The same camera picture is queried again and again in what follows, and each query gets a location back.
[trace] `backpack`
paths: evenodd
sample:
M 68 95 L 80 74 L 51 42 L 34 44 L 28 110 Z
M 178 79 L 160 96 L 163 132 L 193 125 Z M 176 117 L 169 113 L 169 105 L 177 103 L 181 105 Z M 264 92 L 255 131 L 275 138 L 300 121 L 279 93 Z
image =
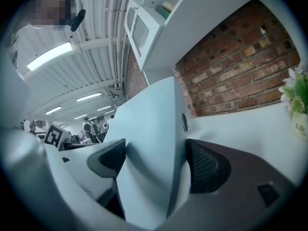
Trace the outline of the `backpack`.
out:
M 90 126 L 91 126 L 91 131 L 90 131 L 90 133 L 91 133 L 92 135 L 95 135 L 95 136 L 96 136 L 96 135 L 98 134 L 96 124 L 95 124 L 95 123 L 93 123 L 92 121 L 90 121 L 90 122 L 86 122 L 86 124 L 88 124 L 88 125 L 90 125 Z

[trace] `ceiling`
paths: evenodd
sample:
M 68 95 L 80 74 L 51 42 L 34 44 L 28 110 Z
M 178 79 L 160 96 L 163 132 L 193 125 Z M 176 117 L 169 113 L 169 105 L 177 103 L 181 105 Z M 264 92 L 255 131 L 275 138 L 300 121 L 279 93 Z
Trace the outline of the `ceiling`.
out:
M 112 74 L 112 63 L 110 61 L 108 22 L 110 0 L 75 0 L 77 11 L 86 10 L 84 22 L 76 32 L 70 28 L 62 31 L 53 29 L 34 29 L 27 27 L 18 36 L 18 71 L 25 79 L 32 91 L 32 97 L 28 104 L 28 113 L 25 118 L 48 120 L 48 121 L 70 121 L 77 116 L 88 114 L 89 116 L 101 116 L 105 112 L 114 109 L 114 99 L 108 90 L 113 89 L 113 84 L 120 81 L 120 72 L 117 72 L 117 60 L 122 60 L 116 52 L 117 37 L 120 37 L 122 54 L 123 39 L 126 36 L 124 20 L 119 30 L 119 8 L 122 0 L 116 0 L 115 16 L 112 16 L 112 53 L 115 65 L 115 80 Z M 47 51 L 63 44 L 71 42 L 73 51 L 57 57 L 30 71 L 27 65 Z M 122 84 L 125 82 L 128 46 L 126 40 L 124 50 Z M 76 99 L 100 92 L 101 96 L 77 102 Z M 97 109 L 112 105 L 110 109 L 97 112 Z M 50 115 L 45 113 L 57 106 L 62 109 Z

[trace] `ceiling beam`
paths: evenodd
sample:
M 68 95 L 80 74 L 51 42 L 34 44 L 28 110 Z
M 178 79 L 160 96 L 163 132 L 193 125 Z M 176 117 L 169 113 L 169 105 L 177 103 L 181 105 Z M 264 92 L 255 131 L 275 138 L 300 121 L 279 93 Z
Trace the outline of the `ceiling beam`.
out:
M 30 115 L 31 116 L 35 116 L 35 115 L 38 115 L 38 114 L 41 115 L 41 113 L 45 113 L 48 110 L 53 109 L 54 107 L 61 105 L 64 101 L 68 101 L 68 100 L 71 100 L 71 99 L 76 99 L 78 97 L 90 95 L 91 91 L 94 91 L 96 89 L 103 88 L 103 87 L 106 87 L 106 86 L 110 86 L 113 83 L 114 83 L 114 80 L 110 79 L 110 80 L 102 81 L 102 82 L 99 82 L 99 83 L 95 83 L 95 84 L 85 86 L 85 87 L 79 88 L 77 90 L 71 91 L 69 93 L 66 93 L 66 94 L 64 94 L 64 95 L 62 95 L 58 98 L 55 98 L 54 100 L 51 100 L 50 102 L 42 105 L 38 109 L 31 112 Z
M 112 38 L 112 43 L 115 45 L 116 44 L 116 38 L 117 37 L 113 37 Z M 57 62 L 58 60 L 61 60 L 65 57 L 74 55 L 76 53 L 80 53 L 81 51 L 86 51 L 86 50 L 91 50 L 91 49 L 95 49 L 95 48 L 99 48 L 99 47 L 104 47 L 104 46 L 108 46 L 108 38 L 99 38 L 99 39 L 94 39 L 94 40 L 89 40 L 86 42 L 82 42 L 80 44 L 72 44 L 72 51 L 66 52 L 62 55 L 59 55 L 53 59 L 51 59 L 50 61 L 42 64 L 40 67 L 36 68 L 33 71 L 29 71 L 27 74 L 25 74 L 23 77 L 25 79 L 25 81 L 29 81 L 32 77 L 34 77 L 36 74 L 38 74 L 40 71 L 44 70 L 47 66 Z

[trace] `person in black shirt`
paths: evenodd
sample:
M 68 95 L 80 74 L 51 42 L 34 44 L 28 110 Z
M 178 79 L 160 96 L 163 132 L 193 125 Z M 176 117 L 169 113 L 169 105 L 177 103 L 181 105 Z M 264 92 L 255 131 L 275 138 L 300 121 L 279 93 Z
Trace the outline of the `person in black shirt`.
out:
M 31 123 L 29 124 L 29 127 L 30 127 L 29 133 L 31 133 L 31 134 L 33 134 L 34 136 L 36 136 L 37 134 L 36 134 L 35 130 L 36 130 L 37 127 L 35 126 L 35 123 L 34 123 L 34 122 L 31 122 Z
M 86 123 L 85 126 L 84 126 L 84 130 L 87 131 L 87 135 L 91 139 L 92 143 L 99 143 L 97 138 L 96 138 L 96 135 L 91 134 L 91 124 L 93 126 L 94 125 L 93 122 L 89 121 L 89 118 L 87 116 L 84 118 L 84 121 Z

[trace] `ceiling light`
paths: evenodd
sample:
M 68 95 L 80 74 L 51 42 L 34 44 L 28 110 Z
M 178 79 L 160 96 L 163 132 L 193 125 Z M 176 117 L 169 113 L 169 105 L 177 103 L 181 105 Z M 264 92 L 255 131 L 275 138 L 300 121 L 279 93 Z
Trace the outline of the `ceiling light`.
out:
M 107 114 L 107 113 L 111 113 L 111 112 L 113 112 L 113 111 L 116 111 L 116 110 L 108 111 L 108 112 L 106 112 L 105 114 Z
M 83 116 L 86 116 L 86 115 L 87 115 L 87 114 L 84 114 L 84 115 L 78 116 L 78 117 L 74 118 L 74 120 L 76 120 L 76 119 L 78 119 L 78 118 L 81 118 L 81 117 L 83 117 Z
M 96 93 L 96 94 L 92 94 L 90 96 L 86 96 L 86 97 L 83 97 L 83 98 L 78 98 L 78 99 L 76 99 L 76 101 L 79 102 L 79 101 L 82 101 L 82 100 L 85 100 L 85 99 L 88 99 L 88 98 L 93 98 L 93 97 L 100 96 L 100 95 L 101 95 L 101 93 L 99 92 L 99 93 Z
M 97 111 L 104 110 L 104 109 L 108 109 L 108 108 L 110 108 L 110 107 L 111 107 L 111 105 L 110 105 L 110 106 L 107 106 L 107 107 L 104 107 L 104 108 L 101 108 L 101 109 L 98 109 Z
M 54 108 L 54 109 L 52 109 L 52 110 L 50 110 L 50 111 L 47 111 L 45 114 L 49 115 L 49 114 L 51 114 L 51 113 L 53 113 L 53 112 L 55 112 L 55 111 L 57 111 L 57 110 L 59 110 L 59 109 L 62 109 L 62 107 L 61 107 L 61 106 L 58 106 L 58 107 L 56 107 L 56 108 Z
M 56 48 L 53 48 L 52 50 L 46 52 L 45 54 L 42 54 L 41 56 L 39 56 L 37 59 L 35 59 L 34 61 L 32 61 L 31 63 L 29 63 L 27 65 L 27 67 L 33 71 L 34 69 L 38 68 L 39 66 L 43 65 L 44 63 L 48 62 L 49 60 L 62 55 L 66 52 L 72 51 L 73 48 L 71 46 L 71 43 L 65 43 L 63 45 L 60 45 Z

